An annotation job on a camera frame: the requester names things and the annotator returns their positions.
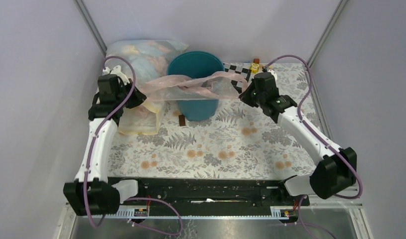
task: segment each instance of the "clear plastic bag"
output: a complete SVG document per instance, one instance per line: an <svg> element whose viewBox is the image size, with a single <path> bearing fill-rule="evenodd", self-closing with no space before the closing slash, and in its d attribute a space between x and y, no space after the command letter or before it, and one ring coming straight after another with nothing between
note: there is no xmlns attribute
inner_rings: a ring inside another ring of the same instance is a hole
<svg viewBox="0 0 406 239"><path fill-rule="evenodd" d="M118 131L122 134L154 135L159 132L164 112L165 102L144 101L133 109L124 109L119 121Z"/></svg>
<svg viewBox="0 0 406 239"><path fill-rule="evenodd" d="M169 75L147 82L140 91L147 100L178 101L207 99L237 99L239 93L231 81L243 83L242 90L248 86L246 79L236 73L218 71L205 78L192 79L184 75Z"/></svg>
<svg viewBox="0 0 406 239"><path fill-rule="evenodd" d="M176 56L183 53L188 45L173 40L127 40L113 43L108 47L106 56L121 56L134 68L136 87L141 90L146 82L166 75L166 68ZM133 77L130 68L123 61L110 59L106 66L114 68L120 65L121 71ZM124 109L118 131L123 134L157 134L164 116L165 102L149 100L133 109Z"/></svg>

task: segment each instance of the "red wire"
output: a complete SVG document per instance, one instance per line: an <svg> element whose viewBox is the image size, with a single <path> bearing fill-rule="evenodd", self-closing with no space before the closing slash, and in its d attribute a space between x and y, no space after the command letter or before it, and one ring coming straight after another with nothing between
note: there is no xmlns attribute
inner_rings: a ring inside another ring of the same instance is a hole
<svg viewBox="0 0 406 239"><path fill-rule="evenodd" d="M147 201L147 207L146 207L146 209L147 209L147 214L148 214L148 207L150 206L150 203L151 203L151 201L149 200L149 201Z"/></svg>
<svg viewBox="0 0 406 239"><path fill-rule="evenodd" d="M294 207L292 208L292 211L295 211L296 207L298 207L298 199L297 198L294 200Z"/></svg>

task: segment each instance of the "gray wall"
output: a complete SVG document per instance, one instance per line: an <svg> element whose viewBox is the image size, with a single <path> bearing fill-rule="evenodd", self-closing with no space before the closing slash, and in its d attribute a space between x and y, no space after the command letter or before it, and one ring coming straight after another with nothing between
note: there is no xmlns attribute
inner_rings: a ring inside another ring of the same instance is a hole
<svg viewBox="0 0 406 239"><path fill-rule="evenodd" d="M350 1L313 70L333 138L358 154L374 237L406 238L406 0Z"/></svg>
<svg viewBox="0 0 406 239"><path fill-rule="evenodd" d="M0 0L0 239L49 239L103 56L72 0Z"/></svg>
<svg viewBox="0 0 406 239"><path fill-rule="evenodd" d="M84 0L104 41L174 39L225 62L308 59L339 0Z"/></svg>

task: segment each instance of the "small brown object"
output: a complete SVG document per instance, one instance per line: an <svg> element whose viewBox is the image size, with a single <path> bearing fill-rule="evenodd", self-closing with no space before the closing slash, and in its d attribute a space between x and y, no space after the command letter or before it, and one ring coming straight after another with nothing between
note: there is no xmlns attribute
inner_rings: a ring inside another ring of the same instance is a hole
<svg viewBox="0 0 406 239"><path fill-rule="evenodd" d="M179 126L185 126L185 116L180 115L179 117Z"/></svg>

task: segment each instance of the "metal floor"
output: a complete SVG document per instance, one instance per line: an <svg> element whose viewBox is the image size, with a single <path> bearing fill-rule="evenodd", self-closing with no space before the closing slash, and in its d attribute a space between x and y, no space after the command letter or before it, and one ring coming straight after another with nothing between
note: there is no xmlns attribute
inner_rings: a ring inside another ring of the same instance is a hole
<svg viewBox="0 0 406 239"><path fill-rule="evenodd" d="M350 217L345 209L304 209L301 210L305 222L319 224L329 229L338 239L357 238ZM177 220L147 219L144 225L159 230L176 232ZM126 220L106 219L94 229L87 218L77 217L71 239L309 239L311 236L301 225L283 226L277 220L184 220L185 230L178 237L169 237L139 227L131 227ZM319 239L331 236L319 229L308 227Z"/></svg>

